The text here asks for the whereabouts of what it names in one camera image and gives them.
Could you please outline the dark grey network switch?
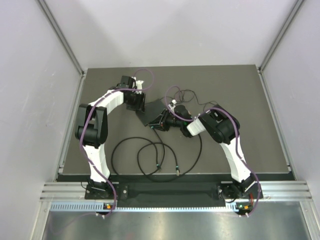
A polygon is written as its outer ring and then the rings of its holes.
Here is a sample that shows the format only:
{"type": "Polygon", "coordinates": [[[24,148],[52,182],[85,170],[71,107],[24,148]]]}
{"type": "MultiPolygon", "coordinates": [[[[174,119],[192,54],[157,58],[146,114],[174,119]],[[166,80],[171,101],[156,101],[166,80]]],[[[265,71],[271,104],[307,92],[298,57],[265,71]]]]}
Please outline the dark grey network switch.
{"type": "Polygon", "coordinates": [[[135,114],[144,127],[154,121],[165,109],[165,105],[161,99],[146,103],[144,111],[136,111],[135,114]]]}

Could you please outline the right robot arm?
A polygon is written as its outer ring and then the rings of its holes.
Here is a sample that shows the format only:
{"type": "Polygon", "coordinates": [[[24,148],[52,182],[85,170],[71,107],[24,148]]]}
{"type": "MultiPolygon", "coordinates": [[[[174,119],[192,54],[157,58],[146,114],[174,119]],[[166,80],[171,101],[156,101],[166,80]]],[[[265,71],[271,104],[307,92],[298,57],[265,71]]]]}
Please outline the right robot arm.
{"type": "Polygon", "coordinates": [[[187,138],[207,132],[222,147],[233,179],[234,194],[245,198],[251,193],[256,178],[248,168],[241,149],[240,123],[220,105],[216,104],[193,117],[184,105],[173,104],[147,124],[160,131],[168,131],[171,127],[179,128],[187,138]]]}

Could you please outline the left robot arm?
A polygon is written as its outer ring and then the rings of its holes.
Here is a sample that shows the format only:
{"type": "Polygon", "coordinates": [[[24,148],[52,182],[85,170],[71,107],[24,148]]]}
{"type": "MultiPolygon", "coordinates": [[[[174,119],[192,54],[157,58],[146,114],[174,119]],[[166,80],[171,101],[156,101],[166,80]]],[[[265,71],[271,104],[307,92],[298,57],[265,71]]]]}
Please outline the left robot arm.
{"type": "Polygon", "coordinates": [[[102,198],[114,196],[114,187],[107,166],[105,143],[108,137],[108,115],[117,107],[126,104],[131,111],[144,111],[143,80],[122,76],[120,83],[111,87],[97,100],[80,104],[75,122],[75,137],[79,148],[90,167],[86,190],[102,198]]]}

